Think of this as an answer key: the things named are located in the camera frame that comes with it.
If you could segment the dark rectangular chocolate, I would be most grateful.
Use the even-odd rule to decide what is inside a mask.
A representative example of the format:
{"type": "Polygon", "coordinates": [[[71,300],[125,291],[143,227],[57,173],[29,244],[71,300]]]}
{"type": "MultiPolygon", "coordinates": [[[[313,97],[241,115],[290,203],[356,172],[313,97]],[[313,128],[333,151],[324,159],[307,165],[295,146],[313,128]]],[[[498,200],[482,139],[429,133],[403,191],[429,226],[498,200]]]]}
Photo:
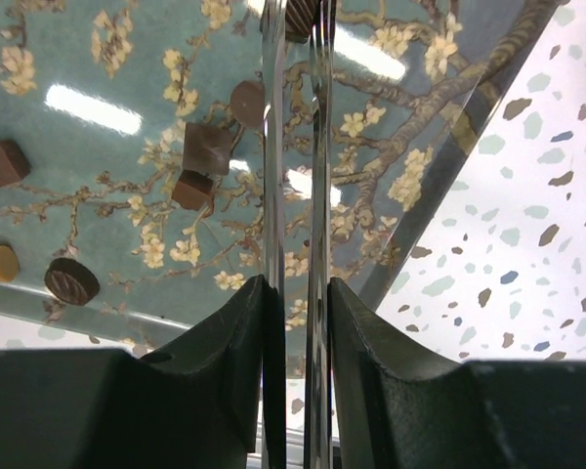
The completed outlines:
{"type": "Polygon", "coordinates": [[[172,190],[172,199],[187,210],[198,211],[212,204],[214,181],[201,173],[183,170],[172,190]]]}

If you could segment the floral blue serving tray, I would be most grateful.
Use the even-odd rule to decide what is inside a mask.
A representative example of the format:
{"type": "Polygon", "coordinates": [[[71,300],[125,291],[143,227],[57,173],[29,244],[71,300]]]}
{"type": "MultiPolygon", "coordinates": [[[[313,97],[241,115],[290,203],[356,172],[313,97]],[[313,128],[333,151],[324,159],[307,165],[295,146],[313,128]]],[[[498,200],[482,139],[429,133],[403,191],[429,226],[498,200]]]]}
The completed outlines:
{"type": "MultiPolygon", "coordinates": [[[[341,1],[331,133],[331,270],[380,305],[553,1],[341,1]]],[[[263,268],[262,130],[230,94],[261,82],[259,1],[0,1],[0,140],[30,163],[0,188],[20,272],[0,315],[154,348],[263,268]],[[187,122],[234,135],[214,199],[172,199],[187,122]],[[44,275],[98,279],[84,306],[44,275]]]]}

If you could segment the dark ridged square chocolate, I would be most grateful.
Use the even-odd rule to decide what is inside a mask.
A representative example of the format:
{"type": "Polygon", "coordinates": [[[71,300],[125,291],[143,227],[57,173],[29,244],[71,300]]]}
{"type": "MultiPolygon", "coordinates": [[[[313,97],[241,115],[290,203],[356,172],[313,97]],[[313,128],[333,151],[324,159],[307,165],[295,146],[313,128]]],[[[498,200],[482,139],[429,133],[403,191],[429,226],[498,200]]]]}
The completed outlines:
{"type": "Polygon", "coordinates": [[[314,24],[315,0],[288,0],[285,12],[285,38],[288,42],[305,44],[314,24]]]}

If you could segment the dark round flat chocolate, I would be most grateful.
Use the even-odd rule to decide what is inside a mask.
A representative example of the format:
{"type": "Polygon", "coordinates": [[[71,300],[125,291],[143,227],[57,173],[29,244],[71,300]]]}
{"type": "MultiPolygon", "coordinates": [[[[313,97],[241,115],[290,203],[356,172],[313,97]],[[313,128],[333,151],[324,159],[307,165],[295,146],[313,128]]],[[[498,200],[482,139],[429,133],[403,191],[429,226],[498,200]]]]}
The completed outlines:
{"type": "Polygon", "coordinates": [[[244,127],[259,129],[263,125],[265,88],[259,81],[243,80],[230,94],[230,110],[244,127]]]}

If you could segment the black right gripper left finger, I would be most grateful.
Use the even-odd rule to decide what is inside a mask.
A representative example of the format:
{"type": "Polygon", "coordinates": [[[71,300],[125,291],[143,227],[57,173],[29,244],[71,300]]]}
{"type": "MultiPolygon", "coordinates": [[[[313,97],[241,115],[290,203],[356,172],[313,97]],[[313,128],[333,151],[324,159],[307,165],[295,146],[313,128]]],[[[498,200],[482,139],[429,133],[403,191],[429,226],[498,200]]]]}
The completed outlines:
{"type": "Polygon", "coordinates": [[[137,358],[0,351],[0,468],[243,468],[255,450],[271,293],[254,276],[137,358]]]}

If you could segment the dark cube chocolate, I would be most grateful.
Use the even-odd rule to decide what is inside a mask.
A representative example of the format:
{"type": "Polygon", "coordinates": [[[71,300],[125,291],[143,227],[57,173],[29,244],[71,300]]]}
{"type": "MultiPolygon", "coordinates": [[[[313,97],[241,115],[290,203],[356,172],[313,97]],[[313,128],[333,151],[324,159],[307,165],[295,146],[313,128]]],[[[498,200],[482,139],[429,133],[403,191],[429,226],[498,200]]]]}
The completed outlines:
{"type": "Polygon", "coordinates": [[[187,122],[182,168],[187,171],[226,176],[234,135],[214,125],[187,122]]]}

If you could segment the metal serving tongs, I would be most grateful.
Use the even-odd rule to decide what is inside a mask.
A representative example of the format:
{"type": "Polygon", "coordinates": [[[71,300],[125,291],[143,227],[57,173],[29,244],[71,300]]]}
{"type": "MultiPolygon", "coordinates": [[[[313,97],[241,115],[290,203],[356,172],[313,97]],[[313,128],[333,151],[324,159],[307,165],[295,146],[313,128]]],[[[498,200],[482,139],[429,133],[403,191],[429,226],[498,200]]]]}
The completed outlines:
{"type": "MultiPolygon", "coordinates": [[[[330,126],[336,4],[316,1],[310,35],[314,141],[312,224],[306,332],[306,410],[304,465],[333,465],[331,419],[331,343],[329,331],[330,274],[330,126]]],[[[283,66],[287,1],[267,1],[262,15],[264,110],[265,268],[270,285],[283,291],[283,66]]]]}

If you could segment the brown cube chocolate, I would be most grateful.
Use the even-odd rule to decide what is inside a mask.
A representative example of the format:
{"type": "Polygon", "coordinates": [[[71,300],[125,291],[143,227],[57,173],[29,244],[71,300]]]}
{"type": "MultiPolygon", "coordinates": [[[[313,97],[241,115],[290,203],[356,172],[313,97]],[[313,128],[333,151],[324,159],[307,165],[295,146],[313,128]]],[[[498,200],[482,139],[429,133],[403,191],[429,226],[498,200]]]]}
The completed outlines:
{"type": "Polygon", "coordinates": [[[30,169],[30,163],[15,141],[0,140],[0,188],[21,182],[30,169]]]}

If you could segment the dark ridged oval chocolate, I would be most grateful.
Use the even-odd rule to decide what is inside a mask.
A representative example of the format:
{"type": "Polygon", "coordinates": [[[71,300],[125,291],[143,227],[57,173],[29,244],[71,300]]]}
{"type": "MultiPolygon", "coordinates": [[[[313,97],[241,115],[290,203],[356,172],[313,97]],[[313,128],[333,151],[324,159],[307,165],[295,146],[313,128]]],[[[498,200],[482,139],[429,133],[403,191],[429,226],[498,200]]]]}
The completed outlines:
{"type": "Polygon", "coordinates": [[[70,258],[54,259],[46,270],[44,283],[59,300],[76,306],[89,303],[101,289],[96,276],[70,258]]]}

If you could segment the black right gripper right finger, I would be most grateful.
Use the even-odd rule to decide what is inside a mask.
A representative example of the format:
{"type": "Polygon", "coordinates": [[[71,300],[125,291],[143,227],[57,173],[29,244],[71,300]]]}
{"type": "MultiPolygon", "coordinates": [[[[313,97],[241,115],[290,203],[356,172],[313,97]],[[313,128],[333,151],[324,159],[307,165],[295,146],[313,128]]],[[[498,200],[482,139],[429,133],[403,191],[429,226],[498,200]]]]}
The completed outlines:
{"type": "Polygon", "coordinates": [[[586,468],[586,362],[453,362],[329,287],[346,468],[586,468]]]}

